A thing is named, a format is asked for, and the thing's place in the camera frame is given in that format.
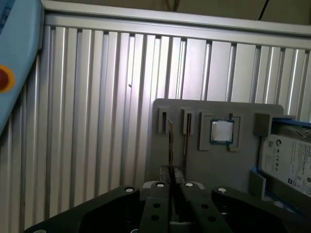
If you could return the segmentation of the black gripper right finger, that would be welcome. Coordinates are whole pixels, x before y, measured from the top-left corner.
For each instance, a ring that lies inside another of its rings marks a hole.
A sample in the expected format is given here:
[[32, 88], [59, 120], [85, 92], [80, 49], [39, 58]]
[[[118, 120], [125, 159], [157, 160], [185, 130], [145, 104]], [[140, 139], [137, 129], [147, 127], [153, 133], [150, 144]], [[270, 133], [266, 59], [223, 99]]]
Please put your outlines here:
[[172, 167], [172, 188], [179, 191], [179, 206], [196, 233], [309, 233], [308, 217], [284, 210], [230, 187], [207, 191], [187, 182], [180, 168]]

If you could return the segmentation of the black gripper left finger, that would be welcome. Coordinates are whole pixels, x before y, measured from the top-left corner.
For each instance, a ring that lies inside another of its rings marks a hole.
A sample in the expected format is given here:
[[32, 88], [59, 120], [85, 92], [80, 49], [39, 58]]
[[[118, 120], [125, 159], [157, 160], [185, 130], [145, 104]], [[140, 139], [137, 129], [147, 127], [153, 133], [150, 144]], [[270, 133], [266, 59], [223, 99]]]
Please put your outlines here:
[[26, 229], [27, 233], [167, 233], [170, 170], [141, 189], [122, 185]]

